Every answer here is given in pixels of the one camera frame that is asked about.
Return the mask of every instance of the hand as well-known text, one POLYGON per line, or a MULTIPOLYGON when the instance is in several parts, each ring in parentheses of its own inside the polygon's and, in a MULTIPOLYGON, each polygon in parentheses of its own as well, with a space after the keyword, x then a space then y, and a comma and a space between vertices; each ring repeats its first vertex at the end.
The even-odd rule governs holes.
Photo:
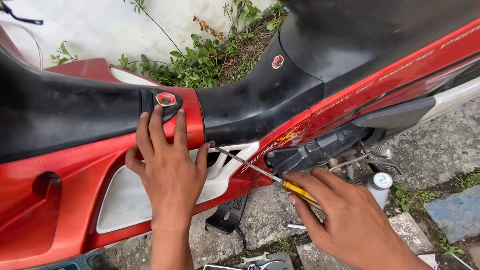
POLYGON ((130 149, 125 165, 142 179, 152 204, 152 230, 187 230, 207 177, 209 143, 203 144, 193 163, 187 148, 185 111, 177 112, 173 145, 163 131, 163 109, 156 105, 152 117, 144 112, 138 121, 138 147, 130 149), (136 158, 140 149, 145 163, 136 158))
POLYGON ((321 223, 302 198, 289 196, 319 249, 360 270, 432 270, 395 233, 366 188, 347 184, 325 169, 283 175, 310 193, 326 213, 321 223))

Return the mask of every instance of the red reflector sticker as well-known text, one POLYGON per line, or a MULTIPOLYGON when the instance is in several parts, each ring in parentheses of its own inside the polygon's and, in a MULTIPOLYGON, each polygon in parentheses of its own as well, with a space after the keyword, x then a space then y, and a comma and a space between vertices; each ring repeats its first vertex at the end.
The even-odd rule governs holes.
POLYGON ((273 69, 279 69, 283 65, 283 56, 277 55, 273 58, 272 67, 273 69))
POLYGON ((168 92, 158 93, 155 99, 162 107, 172 106, 177 102, 175 95, 168 92))

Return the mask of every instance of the spanner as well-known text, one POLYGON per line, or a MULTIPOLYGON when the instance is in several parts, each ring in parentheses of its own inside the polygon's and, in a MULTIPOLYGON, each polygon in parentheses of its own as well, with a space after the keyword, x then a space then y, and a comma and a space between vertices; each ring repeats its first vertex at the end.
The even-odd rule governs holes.
POLYGON ((300 230, 306 230, 307 229, 305 226, 299 225, 299 224, 291 224, 291 223, 282 222, 281 225, 284 228, 293 228, 293 229, 300 229, 300 230))
POLYGON ((261 256, 256 256, 256 257, 252 257, 252 258, 242 257, 241 259, 242 259, 243 262, 241 263, 241 265, 246 265, 248 262, 257 261, 257 260, 270 261, 270 259, 267 258, 267 255, 270 255, 270 253, 265 252, 261 256))

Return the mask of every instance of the white plastic bottle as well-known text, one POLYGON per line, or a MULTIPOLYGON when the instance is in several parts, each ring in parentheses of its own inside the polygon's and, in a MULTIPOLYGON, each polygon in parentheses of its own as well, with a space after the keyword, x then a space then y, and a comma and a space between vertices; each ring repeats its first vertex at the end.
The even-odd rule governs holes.
POLYGON ((392 184, 393 179, 389 174, 385 172, 377 172, 369 175, 368 181, 365 183, 365 188, 370 190, 378 205, 383 209, 387 202, 388 192, 390 192, 392 184))

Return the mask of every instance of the white wall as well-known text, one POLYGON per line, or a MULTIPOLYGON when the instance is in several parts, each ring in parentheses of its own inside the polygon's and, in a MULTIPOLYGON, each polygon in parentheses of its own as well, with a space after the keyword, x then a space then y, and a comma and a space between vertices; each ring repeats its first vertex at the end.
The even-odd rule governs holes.
MULTIPOLYGON (((222 6, 231 0, 145 0, 147 12, 163 27, 181 50, 192 47, 190 35, 201 32, 193 16, 206 21, 216 31, 228 33, 229 20, 222 6)), ((43 19, 44 25, 18 22, 8 14, 0 14, 0 22, 9 21, 30 29, 43 52, 43 66, 50 67, 50 55, 62 41, 71 55, 80 60, 101 57, 118 64, 125 54, 130 61, 145 54, 151 60, 169 61, 176 50, 167 36, 143 12, 133 11, 130 0, 12 0, 5 3, 17 17, 43 19)), ((273 0, 252 0, 263 11, 273 0)), ((39 66, 35 42, 23 29, 0 23, 25 58, 39 66)))

